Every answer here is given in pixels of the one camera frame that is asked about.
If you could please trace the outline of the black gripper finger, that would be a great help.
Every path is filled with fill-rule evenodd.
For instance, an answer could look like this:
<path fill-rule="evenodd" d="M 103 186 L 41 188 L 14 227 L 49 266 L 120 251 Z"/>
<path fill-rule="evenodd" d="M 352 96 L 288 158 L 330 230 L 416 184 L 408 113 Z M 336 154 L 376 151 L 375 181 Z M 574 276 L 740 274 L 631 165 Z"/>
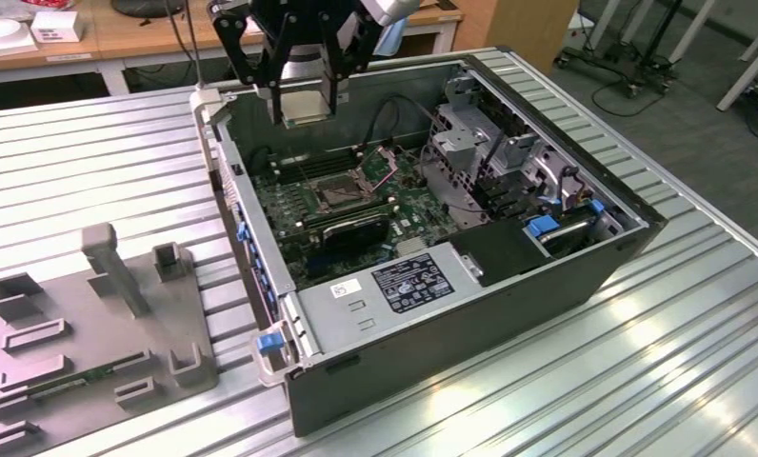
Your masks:
<path fill-rule="evenodd" d="M 338 32 L 350 19 L 354 20 L 354 28 L 347 36 L 346 46 L 342 46 Z M 348 15 L 320 11 L 318 22 L 324 67 L 322 95 L 328 114 L 334 115 L 338 106 L 339 84 L 347 80 L 351 74 L 366 70 L 379 39 L 379 24 L 367 11 L 354 11 Z"/>
<path fill-rule="evenodd" d="M 257 94 L 271 103 L 272 123 L 282 117 L 280 76 L 288 59 L 294 32 L 288 1 L 211 1 L 209 19 L 239 81 L 255 86 Z M 259 60 L 248 61 L 241 37 L 252 21 L 264 34 Z"/>

